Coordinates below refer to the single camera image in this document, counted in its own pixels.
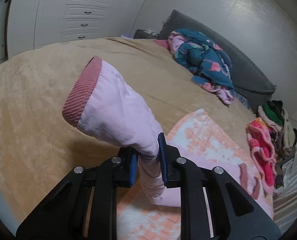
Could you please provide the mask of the pile of folded clothes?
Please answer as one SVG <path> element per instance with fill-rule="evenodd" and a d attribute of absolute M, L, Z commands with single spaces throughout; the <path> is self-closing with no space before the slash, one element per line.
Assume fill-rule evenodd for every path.
<path fill-rule="evenodd" d="M 278 163 L 285 163 L 295 156 L 297 130 L 292 127 L 281 100 L 267 101 L 257 108 L 257 115 L 270 130 Z"/>

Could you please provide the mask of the orange white checkered blanket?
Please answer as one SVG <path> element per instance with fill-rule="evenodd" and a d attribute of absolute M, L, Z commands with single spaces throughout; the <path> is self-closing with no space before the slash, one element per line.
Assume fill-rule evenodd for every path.
<path fill-rule="evenodd" d="M 198 166 L 223 167 L 242 183 L 255 201 L 273 217 L 273 195 L 265 193 L 249 151 L 244 151 L 206 113 L 199 109 L 184 116 L 170 130 L 167 142 Z M 119 239 L 179 239 L 180 208 L 152 205 L 136 183 L 117 206 Z"/>

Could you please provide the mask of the grey bed headboard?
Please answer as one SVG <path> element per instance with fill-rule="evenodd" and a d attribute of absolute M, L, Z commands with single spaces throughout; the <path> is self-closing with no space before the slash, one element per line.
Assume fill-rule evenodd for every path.
<path fill-rule="evenodd" d="M 176 29 L 199 31 L 226 52 L 231 59 L 232 69 L 230 73 L 235 90 L 247 99 L 248 105 L 254 113 L 257 112 L 259 106 L 271 100 L 276 85 L 231 42 L 197 20 L 173 10 L 162 26 L 159 38 L 161 40 L 167 39 L 170 33 Z"/>

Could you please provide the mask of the tan bed sheet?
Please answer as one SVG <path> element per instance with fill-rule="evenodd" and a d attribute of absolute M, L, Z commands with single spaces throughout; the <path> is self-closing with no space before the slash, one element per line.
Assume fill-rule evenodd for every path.
<path fill-rule="evenodd" d="M 225 106 L 191 81 L 191 73 L 151 40 L 100 38 L 54 43 L 0 64 L 0 189 L 22 222 L 75 166 L 94 167 L 118 149 L 82 134 L 62 108 L 89 60 L 114 66 L 147 102 L 164 132 L 200 108 L 249 151 L 254 116 L 239 101 Z"/>

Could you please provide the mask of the blue flamingo print garment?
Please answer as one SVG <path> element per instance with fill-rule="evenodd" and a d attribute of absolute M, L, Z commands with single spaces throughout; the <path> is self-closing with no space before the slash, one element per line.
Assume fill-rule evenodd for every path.
<path fill-rule="evenodd" d="M 190 29 L 177 29 L 168 37 L 174 60 L 189 70 L 192 82 L 215 94 L 225 105 L 233 103 L 231 60 L 211 38 Z"/>

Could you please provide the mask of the white wardrobe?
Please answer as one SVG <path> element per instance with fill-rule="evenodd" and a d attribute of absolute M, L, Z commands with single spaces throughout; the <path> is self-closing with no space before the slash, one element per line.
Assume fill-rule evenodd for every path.
<path fill-rule="evenodd" d="M 0 62 L 51 43 L 128 35 L 145 0 L 0 0 Z"/>

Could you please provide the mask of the pink quilted jacket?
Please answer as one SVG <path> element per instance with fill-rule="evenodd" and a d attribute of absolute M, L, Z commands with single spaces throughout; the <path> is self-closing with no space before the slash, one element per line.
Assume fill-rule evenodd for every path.
<path fill-rule="evenodd" d="M 158 159 L 163 131 L 143 97 L 100 57 L 93 57 L 75 83 L 63 118 L 82 133 L 139 153 L 140 184 L 154 205 L 180 207 L 178 189 L 167 189 Z"/>

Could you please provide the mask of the cream satin curtain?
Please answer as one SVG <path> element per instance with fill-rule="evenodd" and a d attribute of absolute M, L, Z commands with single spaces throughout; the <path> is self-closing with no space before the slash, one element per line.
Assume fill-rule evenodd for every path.
<path fill-rule="evenodd" d="M 274 222 L 285 233 L 297 219 L 297 144 L 294 159 L 284 164 L 282 193 L 273 202 Z"/>

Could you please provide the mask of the hot pink fleece blanket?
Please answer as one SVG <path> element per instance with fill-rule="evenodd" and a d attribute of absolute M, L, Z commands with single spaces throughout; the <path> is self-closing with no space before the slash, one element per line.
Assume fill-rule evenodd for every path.
<path fill-rule="evenodd" d="M 274 191 L 275 177 L 275 147 L 272 143 L 270 130 L 261 118 L 256 118 L 246 126 L 247 141 L 250 154 L 261 176 L 262 186 L 267 194 Z"/>

